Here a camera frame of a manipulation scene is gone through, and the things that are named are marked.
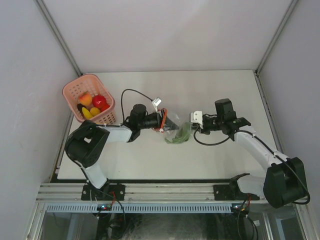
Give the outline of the yellow fake chili pepper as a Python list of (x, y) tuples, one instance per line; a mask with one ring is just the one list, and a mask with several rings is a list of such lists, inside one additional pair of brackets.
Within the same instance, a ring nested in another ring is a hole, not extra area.
[(93, 117), (91, 112), (86, 107), (82, 107), (81, 111), (82, 111), (83, 117), (85, 119), (89, 120), (89, 119), (91, 119)]

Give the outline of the red orange fake pepper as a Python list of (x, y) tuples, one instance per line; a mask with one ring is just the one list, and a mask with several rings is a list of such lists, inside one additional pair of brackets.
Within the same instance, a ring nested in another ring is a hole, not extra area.
[(109, 104), (104, 104), (101, 108), (100, 108), (100, 112), (104, 112), (105, 110), (109, 109), (110, 108), (110, 105)]

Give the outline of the purple fake eggplant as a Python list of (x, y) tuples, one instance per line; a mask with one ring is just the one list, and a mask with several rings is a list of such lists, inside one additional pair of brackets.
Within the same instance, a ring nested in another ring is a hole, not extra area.
[(82, 104), (80, 104), (80, 103), (77, 104), (77, 109), (81, 114), (83, 113), (83, 108), (84, 108), (84, 106)]

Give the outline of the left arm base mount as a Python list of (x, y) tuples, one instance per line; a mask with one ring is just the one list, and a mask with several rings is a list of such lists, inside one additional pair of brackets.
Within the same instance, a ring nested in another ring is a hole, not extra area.
[(81, 200), (97, 200), (97, 201), (123, 201), (125, 198), (126, 186), (123, 184), (107, 184), (102, 188), (95, 188), (91, 184), (85, 184), (82, 188)]

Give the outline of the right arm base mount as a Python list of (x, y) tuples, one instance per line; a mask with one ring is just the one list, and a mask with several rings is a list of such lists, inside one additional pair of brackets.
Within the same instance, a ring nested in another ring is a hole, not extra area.
[(229, 179), (229, 183), (213, 185), (213, 194), (216, 201), (240, 201), (248, 197), (247, 193), (241, 192), (238, 180), (248, 176), (249, 173), (238, 174)]

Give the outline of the clear zip top bag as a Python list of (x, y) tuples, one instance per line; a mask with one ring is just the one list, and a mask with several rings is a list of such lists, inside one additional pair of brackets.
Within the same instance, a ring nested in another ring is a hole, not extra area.
[(153, 128), (155, 132), (162, 134), (164, 141), (170, 145), (180, 145), (190, 139), (192, 125), (182, 120), (176, 113), (169, 112), (166, 108), (157, 111), (160, 124)]

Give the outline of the orange fake peach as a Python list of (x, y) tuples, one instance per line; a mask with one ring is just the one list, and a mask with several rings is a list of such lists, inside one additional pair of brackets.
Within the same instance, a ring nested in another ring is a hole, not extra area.
[(89, 106), (92, 103), (93, 97), (89, 92), (84, 92), (78, 97), (78, 102), (84, 106)]

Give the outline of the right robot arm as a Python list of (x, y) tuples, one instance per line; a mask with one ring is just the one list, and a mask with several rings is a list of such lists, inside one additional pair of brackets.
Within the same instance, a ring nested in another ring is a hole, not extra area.
[(307, 205), (311, 200), (303, 162), (290, 158), (257, 134), (244, 117), (237, 117), (230, 99), (215, 101), (215, 114), (194, 111), (190, 122), (194, 133), (209, 135), (221, 131), (242, 146), (265, 171), (263, 177), (243, 173), (230, 179), (230, 195), (237, 200), (247, 194), (264, 198), (275, 209), (287, 204)]

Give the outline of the pink plastic basket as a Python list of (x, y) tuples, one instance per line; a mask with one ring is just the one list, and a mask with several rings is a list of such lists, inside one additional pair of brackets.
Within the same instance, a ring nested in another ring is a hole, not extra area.
[(115, 99), (96, 75), (86, 74), (67, 83), (62, 94), (80, 123), (91, 120), (112, 125), (116, 122)]

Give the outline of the aluminium rail frame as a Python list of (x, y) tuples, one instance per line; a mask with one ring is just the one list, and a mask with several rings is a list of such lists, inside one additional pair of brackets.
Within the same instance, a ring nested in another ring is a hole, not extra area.
[[(188, 182), (144, 182), (119, 180), (108, 185), (125, 185), (124, 203), (182, 203), (182, 202), (234, 202), (235, 200), (215, 200), (213, 185), (227, 184), (229, 181)], [(36, 196), (37, 202), (77, 203), (81, 200), (84, 185), (88, 183), (43, 183)]]

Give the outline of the green fake lettuce leaf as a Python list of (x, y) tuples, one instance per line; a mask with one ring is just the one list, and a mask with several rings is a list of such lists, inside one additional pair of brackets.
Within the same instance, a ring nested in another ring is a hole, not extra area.
[(190, 122), (184, 122), (178, 129), (167, 131), (164, 140), (167, 144), (183, 144), (189, 140), (191, 134), (192, 124)]

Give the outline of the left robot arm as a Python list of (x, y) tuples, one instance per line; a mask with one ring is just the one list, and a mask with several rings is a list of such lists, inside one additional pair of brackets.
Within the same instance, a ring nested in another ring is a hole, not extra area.
[(93, 196), (98, 200), (104, 200), (110, 193), (110, 188), (106, 185), (108, 178), (99, 163), (105, 144), (131, 143), (140, 136), (141, 130), (144, 129), (153, 129), (163, 133), (179, 128), (168, 117), (168, 111), (165, 108), (148, 114), (145, 105), (136, 104), (121, 125), (96, 124), (91, 120), (85, 120), (68, 136), (64, 151), (93, 186)]

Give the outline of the orange fake fruit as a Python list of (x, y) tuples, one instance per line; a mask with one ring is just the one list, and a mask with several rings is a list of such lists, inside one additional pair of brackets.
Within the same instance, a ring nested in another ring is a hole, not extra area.
[(98, 114), (101, 113), (100, 109), (97, 108), (97, 107), (92, 107), (90, 110), (89, 110), (90, 114), (95, 117), (97, 116)]

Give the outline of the red fake apple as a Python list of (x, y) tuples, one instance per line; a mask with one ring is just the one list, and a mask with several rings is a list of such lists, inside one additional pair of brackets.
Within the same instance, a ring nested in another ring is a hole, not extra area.
[(96, 95), (92, 98), (92, 105), (95, 108), (101, 109), (106, 103), (107, 100), (103, 95)]

